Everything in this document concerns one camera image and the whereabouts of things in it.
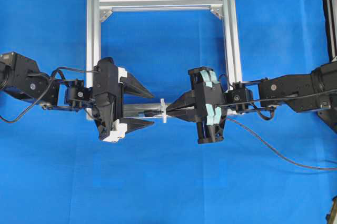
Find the cable wire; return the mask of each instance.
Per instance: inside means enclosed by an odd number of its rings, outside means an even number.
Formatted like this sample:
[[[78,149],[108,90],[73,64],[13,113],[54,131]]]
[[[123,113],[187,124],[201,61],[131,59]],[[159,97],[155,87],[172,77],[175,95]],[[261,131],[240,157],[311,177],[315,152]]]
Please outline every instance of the cable wire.
[[[17,122],[18,120],[20,120],[29,110],[31,110],[45,95],[46,93],[49,91],[49,89],[52,86],[52,83],[55,81],[55,76],[57,73],[60,73],[60,70],[64,69],[64,70],[69,70],[72,72],[77,72],[77,73],[98,73],[95,70],[79,70],[79,69],[73,69],[73,68],[68,68],[68,67],[59,67],[57,69],[55,69],[52,74],[51,77],[49,79],[49,84],[47,86],[47,88],[43,91],[43,93],[37,98],[37,100],[35,100],[29,107],[27,107],[23,112],[21,112],[14,120],[7,120],[4,117],[2,117],[0,115],[0,119],[3,120],[6,123],[9,124],[13,124],[15,122]]]
[[[258,140],[260,140],[263,144],[265,144],[268,148],[270,148],[276,155],[278,155],[280,158],[284,159],[285,161],[287,161],[287,162],[289,162],[293,165],[300,166],[300,167],[305,168],[305,169],[311,169],[311,170],[337,171],[337,167],[335,167],[335,168],[324,168],[324,167],[315,167],[315,166],[299,164],[298,162],[295,162],[295,161],[289,159],[288,157],[284,156],[283,154],[281,154],[274,147],[272,147],[267,141],[263,140],[261,136],[259,136],[257,133],[255,133],[254,131],[252,131],[248,127],[244,126],[242,123],[240,123],[240,122],[238,122],[234,119],[228,118],[228,117],[227,117],[227,120],[229,120],[229,121],[239,125],[240,127],[244,128],[246,131],[251,133]]]
[[[337,92],[337,89],[331,89],[328,91],[321,91],[319,93],[315,94],[307,94],[302,96],[296,96],[296,97],[284,97],[284,98],[269,98],[269,99],[254,99],[250,101],[244,101],[244,102],[237,102],[237,103],[228,103],[224,105],[218,105],[219,107],[229,107],[229,106],[235,106],[235,105],[243,105],[243,104],[250,104],[254,102],[264,102],[264,101],[287,101],[287,100],[294,100],[294,99],[303,99],[303,98],[309,98],[314,96],[319,96],[322,94],[329,94],[329,93],[335,93]]]
[[[222,77],[226,77],[227,83],[228,83],[231,87],[233,87],[233,85],[232,85],[232,84],[229,82],[229,80],[228,80],[228,76],[227,76],[226,74],[224,74],[224,73],[221,74],[221,75],[217,78],[217,80],[220,81]]]

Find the blue backdrop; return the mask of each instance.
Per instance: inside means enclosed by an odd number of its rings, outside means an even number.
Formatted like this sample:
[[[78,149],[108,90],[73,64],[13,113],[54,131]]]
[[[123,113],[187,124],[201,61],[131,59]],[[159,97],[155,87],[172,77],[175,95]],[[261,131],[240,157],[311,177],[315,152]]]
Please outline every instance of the blue backdrop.
[[[236,0],[236,11],[245,80],[328,62],[322,0]],[[173,101],[193,67],[222,73],[222,43],[208,12],[116,13],[102,25],[103,56],[156,96],[129,103]],[[12,50],[47,73],[84,68],[86,0],[0,0],[0,52]],[[26,106],[0,94],[7,118]],[[336,135],[315,114],[237,119],[298,162],[336,166]],[[0,223],[324,223],[337,195],[336,173],[285,163],[229,121],[223,142],[203,146],[177,119],[109,144],[84,112],[38,107],[0,131]]]

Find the gray cable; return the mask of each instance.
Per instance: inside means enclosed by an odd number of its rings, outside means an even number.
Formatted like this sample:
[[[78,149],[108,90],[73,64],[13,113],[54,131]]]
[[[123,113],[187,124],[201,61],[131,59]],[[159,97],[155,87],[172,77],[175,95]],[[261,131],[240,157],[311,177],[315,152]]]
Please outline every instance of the gray cable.
[[[262,139],[261,136],[259,136],[257,133],[255,133],[254,131],[252,131],[251,129],[247,128],[246,126],[244,126],[242,123],[233,120],[231,118],[227,117],[227,120],[239,125],[240,127],[244,128],[246,131],[248,131],[249,133],[251,133],[253,136],[255,136],[258,140],[260,140],[263,144],[265,144],[268,148],[270,148],[276,155],[278,155],[279,157],[281,157],[282,159],[284,159],[285,161],[296,165],[296,166],[300,166],[302,168],[306,168],[306,169],[311,169],[311,170],[325,170],[325,171],[337,171],[337,167],[336,168],[323,168],[323,167],[315,167],[315,166],[308,166],[308,165],[302,165],[299,164],[298,162],[295,162],[291,159],[289,159],[288,157],[282,155],[280,152],[278,152],[275,148],[273,148],[268,142],[266,142],[265,140]]]

